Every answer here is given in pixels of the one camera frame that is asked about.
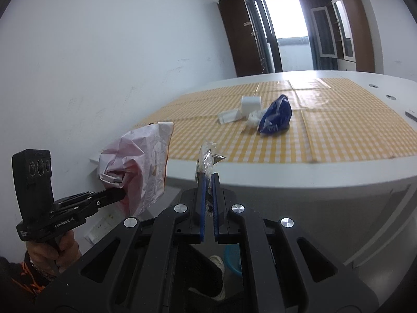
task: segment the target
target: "curtain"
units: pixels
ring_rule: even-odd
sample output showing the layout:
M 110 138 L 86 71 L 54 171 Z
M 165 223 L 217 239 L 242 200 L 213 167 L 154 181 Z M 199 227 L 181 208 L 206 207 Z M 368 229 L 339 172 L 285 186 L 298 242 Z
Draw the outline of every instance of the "curtain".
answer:
M 311 16 L 311 8 L 325 7 L 331 1 L 332 0 L 300 0 L 301 8 L 303 9 L 304 18 L 306 20 L 307 31 L 309 33 L 314 70 L 338 70 L 337 58 L 320 57 L 313 18 Z

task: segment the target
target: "hand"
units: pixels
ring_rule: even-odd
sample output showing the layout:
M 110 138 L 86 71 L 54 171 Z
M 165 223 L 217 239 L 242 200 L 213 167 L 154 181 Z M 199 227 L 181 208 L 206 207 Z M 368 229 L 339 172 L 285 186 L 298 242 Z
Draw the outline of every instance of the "hand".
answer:
M 72 230 L 66 232 L 61 238 L 59 242 L 59 251 L 46 242 L 38 244 L 34 241 L 27 241 L 26 248 L 28 249 L 28 253 L 35 266 L 40 271 L 44 271 L 51 275 L 55 275 L 55 273 L 48 264 L 48 260 L 56 260 L 56 264 L 59 267 L 59 273 L 62 273 L 68 266 L 72 265 L 81 257 L 80 250 L 78 249 L 78 242 L 74 240 L 74 232 Z

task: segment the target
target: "black sleeve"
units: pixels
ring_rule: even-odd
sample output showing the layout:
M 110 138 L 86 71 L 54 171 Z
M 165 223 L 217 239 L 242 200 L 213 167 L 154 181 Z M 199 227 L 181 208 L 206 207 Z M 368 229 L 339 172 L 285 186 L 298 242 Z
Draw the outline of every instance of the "black sleeve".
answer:
M 28 252 L 24 261 L 15 264 L 0 257 L 0 303 L 2 312 L 35 312 L 36 296 L 49 284 L 30 263 Z

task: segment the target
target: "wooden cabinet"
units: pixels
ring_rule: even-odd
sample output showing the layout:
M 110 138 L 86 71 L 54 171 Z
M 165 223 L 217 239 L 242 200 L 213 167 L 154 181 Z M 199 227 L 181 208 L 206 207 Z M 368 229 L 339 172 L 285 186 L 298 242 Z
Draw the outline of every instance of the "wooden cabinet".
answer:
M 220 0 L 218 6 L 229 40 L 236 75 L 240 77 L 266 73 L 266 60 L 262 55 L 247 1 Z
M 347 70 L 349 72 L 356 72 L 356 62 L 337 59 L 337 66 L 339 70 Z
M 355 62 L 358 72 L 375 73 L 371 32 L 362 0 L 333 0 L 332 5 L 340 33 L 338 58 Z

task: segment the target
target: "white sneaker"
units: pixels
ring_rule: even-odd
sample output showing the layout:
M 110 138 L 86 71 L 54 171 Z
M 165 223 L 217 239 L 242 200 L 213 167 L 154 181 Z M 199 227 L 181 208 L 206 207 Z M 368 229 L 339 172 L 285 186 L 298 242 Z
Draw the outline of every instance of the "white sneaker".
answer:
M 220 291 L 220 293 L 218 295 L 216 295 L 212 299 L 216 300 L 216 301 L 224 300 L 226 298 L 226 291 L 224 290 L 224 263 L 223 263 L 223 260 L 218 255 L 212 255 L 208 259 L 210 261 L 212 261 L 222 271 L 222 283 L 223 283 L 222 290 Z

